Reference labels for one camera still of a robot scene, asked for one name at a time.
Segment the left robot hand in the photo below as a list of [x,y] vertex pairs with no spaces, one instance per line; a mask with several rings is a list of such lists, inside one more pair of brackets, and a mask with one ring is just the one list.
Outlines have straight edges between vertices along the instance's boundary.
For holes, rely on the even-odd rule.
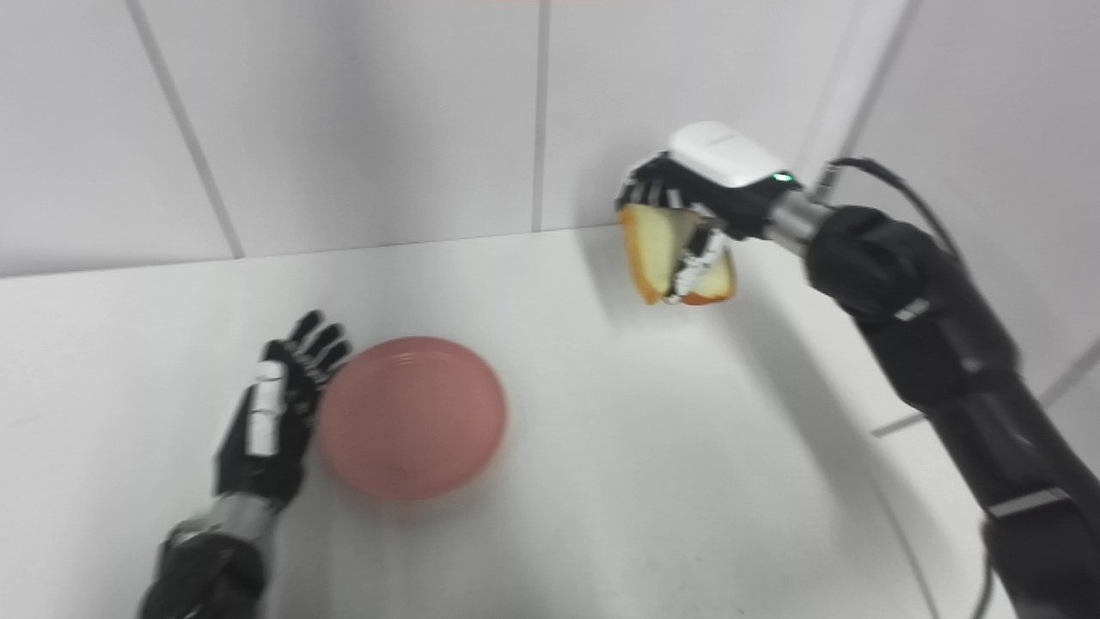
[[256,496],[278,509],[294,501],[319,405],[351,352],[345,328],[318,309],[267,341],[217,451],[215,496]]

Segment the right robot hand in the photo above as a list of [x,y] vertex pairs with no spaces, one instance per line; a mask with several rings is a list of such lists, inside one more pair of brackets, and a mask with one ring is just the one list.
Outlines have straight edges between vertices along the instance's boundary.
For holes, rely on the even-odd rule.
[[802,191],[781,161],[724,123],[676,130],[627,172],[615,200],[632,286],[649,305],[730,299],[730,243],[762,237],[776,205]]

